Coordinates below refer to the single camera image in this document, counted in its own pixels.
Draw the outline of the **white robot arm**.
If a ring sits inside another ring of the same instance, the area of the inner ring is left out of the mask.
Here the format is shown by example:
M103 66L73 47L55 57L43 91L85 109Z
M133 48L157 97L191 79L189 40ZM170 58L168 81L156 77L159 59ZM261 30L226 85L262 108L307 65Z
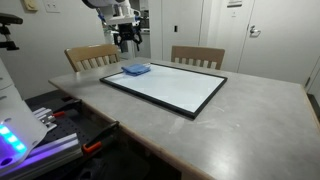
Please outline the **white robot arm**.
M129 0L82 0L95 9L102 24L111 29L113 42L120 49L125 41L133 41L137 50L143 42L140 21L141 12L131 6Z

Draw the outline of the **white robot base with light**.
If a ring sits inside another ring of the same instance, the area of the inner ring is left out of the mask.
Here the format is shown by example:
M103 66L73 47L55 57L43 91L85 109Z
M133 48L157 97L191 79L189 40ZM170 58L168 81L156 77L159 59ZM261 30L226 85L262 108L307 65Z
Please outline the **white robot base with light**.
M0 174L21 164L46 134L0 60Z

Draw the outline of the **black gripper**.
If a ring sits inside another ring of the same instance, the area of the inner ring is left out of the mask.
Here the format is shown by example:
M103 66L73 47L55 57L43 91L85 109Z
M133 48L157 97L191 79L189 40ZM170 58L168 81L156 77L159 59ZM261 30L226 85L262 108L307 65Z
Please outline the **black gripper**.
M133 41L138 48L143 42L139 25L133 26L131 23L119 24L118 28L118 33L114 36L114 42L117 46L121 46L124 41Z

